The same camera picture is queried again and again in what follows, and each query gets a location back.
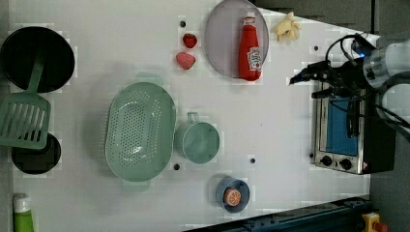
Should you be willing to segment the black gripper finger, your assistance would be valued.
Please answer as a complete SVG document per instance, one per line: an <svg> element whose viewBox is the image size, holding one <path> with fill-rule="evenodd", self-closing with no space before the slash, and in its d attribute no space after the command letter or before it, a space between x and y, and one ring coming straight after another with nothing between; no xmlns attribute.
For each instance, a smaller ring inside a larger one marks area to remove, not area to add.
<svg viewBox="0 0 410 232"><path fill-rule="evenodd" d="M307 71L302 70L290 78L289 84L294 85L296 83L308 82L308 81L310 81L310 74Z"/></svg>
<svg viewBox="0 0 410 232"><path fill-rule="evenodd" d="M324 90L320 90L311 94L313 99L327 99L333 98L335 96L334 89L328 88Z"/></svg>

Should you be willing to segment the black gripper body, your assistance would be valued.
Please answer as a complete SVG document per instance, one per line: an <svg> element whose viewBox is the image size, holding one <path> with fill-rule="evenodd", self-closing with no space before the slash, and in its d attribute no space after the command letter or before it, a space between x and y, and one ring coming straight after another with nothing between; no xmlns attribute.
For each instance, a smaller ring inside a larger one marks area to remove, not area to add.
<svg viewBox="0 0 410 232"><path fill-rule="evenodd" d="M362 89L369 88L363 63L363 59L355 59L333 68L329 62L322 61L308 65L306 71L310 74L310 80L327 83L328 88L333 88L335 97L353 97Z"/></svg>

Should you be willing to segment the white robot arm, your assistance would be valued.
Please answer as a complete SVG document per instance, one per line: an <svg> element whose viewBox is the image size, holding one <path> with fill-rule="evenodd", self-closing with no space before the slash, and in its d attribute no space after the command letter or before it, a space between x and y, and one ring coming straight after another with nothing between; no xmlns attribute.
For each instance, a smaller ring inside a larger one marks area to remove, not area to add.
<svg viewBox="0 0 410 232"><path fill-rule="evenodd" d="M376 119L404 137L409 136L409 42L401 41L375 46L362 35L344 36L336 44L350 39L355 56L334 67L330 54L308 65L290 78L294 85L319 81L328 88L311 94L314 99L351 99L365 102L376 109Z"/></svg>

